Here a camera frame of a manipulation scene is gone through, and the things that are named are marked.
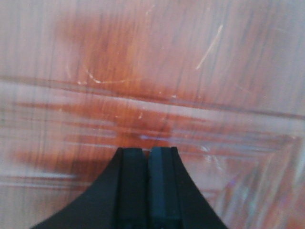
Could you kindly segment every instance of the glossy table surface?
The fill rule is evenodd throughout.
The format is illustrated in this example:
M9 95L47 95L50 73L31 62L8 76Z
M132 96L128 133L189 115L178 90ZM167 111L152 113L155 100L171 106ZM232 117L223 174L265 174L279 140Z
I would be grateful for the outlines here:
M305 1L0 2L0 228L115 149L177 146L232 229L305 228Z

